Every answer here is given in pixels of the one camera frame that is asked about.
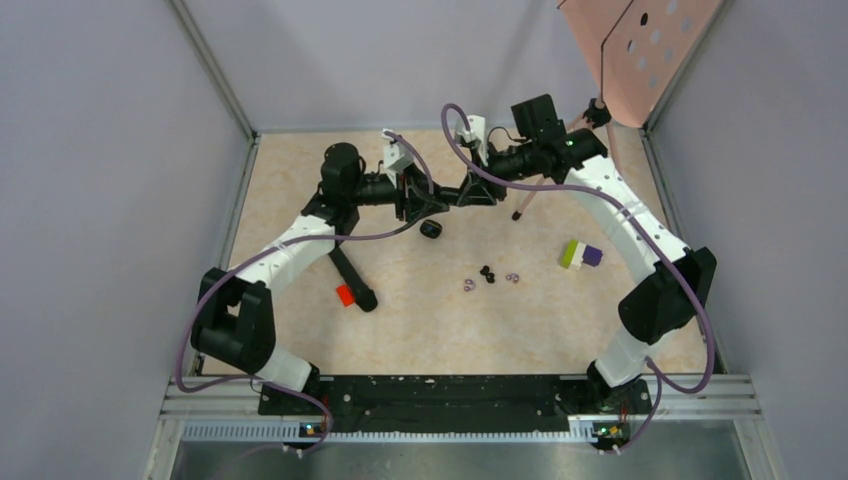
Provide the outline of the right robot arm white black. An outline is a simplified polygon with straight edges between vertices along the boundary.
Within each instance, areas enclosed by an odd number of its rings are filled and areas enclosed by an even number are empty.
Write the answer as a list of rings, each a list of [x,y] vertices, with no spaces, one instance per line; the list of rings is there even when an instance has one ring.
[[[717,260],[706,247],[692,249],[669,232],[625,182],[606,147],[589,129],[568,131],[545,94],[512,108],[522,142],[506,150],[472,132],[470,117],[456,104],[443,106],[445,139],[468,169],[499,187],[527,192],[565,191],[593,217],[624,260],[635,283],[619,303],[621,322],[594,360],[586,385],[589,404],[612,412],[627,397],[626,384],[651,369],[672,389],[695,394],[709,383],[716,343],[705,311]],[[706,366],[698,383],[673,382],[653,355],[691,319],[705,336]]]

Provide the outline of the black earbud pair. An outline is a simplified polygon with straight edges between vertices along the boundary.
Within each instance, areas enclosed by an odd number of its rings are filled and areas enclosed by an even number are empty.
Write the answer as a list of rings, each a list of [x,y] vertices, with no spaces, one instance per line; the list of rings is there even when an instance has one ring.
[[[488,265],[484,265],[484,266],[480,269],[480,274],[481,274],[481,275],[485,278],[485,280],[486,280],[488,283],[490,283],[490,284],[493,284],[493,283],[496,281],[496,276],[495,276],[495,274],[492,272],[491,267],[490,267],[490,266],[488,266]]]

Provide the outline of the black glossy earbud charging case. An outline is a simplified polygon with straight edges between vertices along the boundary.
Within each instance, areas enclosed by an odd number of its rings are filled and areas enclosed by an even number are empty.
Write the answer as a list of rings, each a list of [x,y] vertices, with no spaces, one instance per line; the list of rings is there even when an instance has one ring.
[[[443,226],[432,219],[424,220],[419,227],[420,233],[429,239],[437,239],[443,233]]]

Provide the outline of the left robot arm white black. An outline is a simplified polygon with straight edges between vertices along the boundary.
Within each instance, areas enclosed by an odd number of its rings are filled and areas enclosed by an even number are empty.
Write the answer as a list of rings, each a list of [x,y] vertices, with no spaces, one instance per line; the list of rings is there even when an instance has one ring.
[[[353,233],[362,206],[391,205],[400,234],[438,208],[437,189],[426,162],[402,136],[386,130],[382,168],[369,172],[358,149],[336,143],[325,150],[320,180],[293,224],[259,253],[202,278],[198,303],[187,328],[197,352],[235,367],[246,378],[281,388],[283,401],[297,413],[319,404],[318,368],[277,342],[273,298],[311,264],[329,257],[353,298],[370,311],[376,296],[340,251],[348,241],[371,240]]]

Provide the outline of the black oval case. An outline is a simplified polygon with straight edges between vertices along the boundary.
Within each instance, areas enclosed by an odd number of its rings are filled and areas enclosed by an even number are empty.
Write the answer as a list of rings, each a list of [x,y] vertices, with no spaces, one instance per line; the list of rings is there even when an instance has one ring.
[[[437,197],[440,202],[450,207],[459,206],[461,192],[457,188],[442,187],[439,189]]]

